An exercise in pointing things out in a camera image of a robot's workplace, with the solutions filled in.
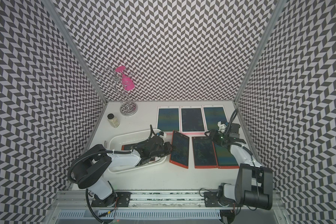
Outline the white plastic storage box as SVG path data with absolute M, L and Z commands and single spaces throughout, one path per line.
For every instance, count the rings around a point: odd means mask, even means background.
M 134 133 L 127 133 L 127 134 L 122 134 L 118 135 L 116 137 L 113 137 L 110 142 L 107 145 L 108 150 L 115 150 L 118 151 L 121 149 L 122 146 L 124 145 L 129 145 L 129 144 L 135 144 L 138 143 L 139 141 L 145 140 L 149 136 L 150 130 L 145 130 L 145 131 L 138 131 Z M 129 171 L 133 170 L 139 170 L 139 169 L 144 169 L 152 166 L 156 166 L 159 164 L 162 164 L 166 161 L 167 156 L 162 157 L 162 158 L 156 158 L 155 161 L 149 162 L 145 165 L 139 166 L 139 167 L 132 167 L 132 166 L 119 166 L 119 167 L 109 167 L 108 171 L 111 174 L 120 174 L 120 173 L 126 173 Z

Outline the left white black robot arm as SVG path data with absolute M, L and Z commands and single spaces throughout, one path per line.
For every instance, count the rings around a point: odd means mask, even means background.
M 110 182 L 104 178 L 106 170 L 123 166 L 141 167 L 152 158 L 163 158 L 171 152 L 172 145 L 157 135 L 133 144 L 129 150 L 108 150 L 97 144 L 71 164 L 67 178 L 80 189 L 90 190 L 100 200 L 106 200 L 114 194 Z

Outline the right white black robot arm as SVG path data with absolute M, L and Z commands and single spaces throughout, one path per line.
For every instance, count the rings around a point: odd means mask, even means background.
M 227 149 L 239 166 L 236 183 L 219 185 L 217 200 L 223 206 L 229 200 L 250 209 L 270 210 L 273 206 L 273 171 L 254 158 L 246 142 L 231 131 L 232 123 L 219 121 L 217 125 L 218 129 L 205 132 L 205 136 Z

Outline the pink writing tablet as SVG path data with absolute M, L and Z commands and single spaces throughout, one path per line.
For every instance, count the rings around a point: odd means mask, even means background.
M 179 106 L 159 106 L 156 126 L 163 132 L 173 133 L 181 130 Z
M 182 106 L 180 109 L 182 132 L 197 133 L 205 131 L 202 107 Z
M 218 122 L 226 123 L 228 121 L 223 105 L 203 105 L 202 107 L 207 131 L 218 130 Z

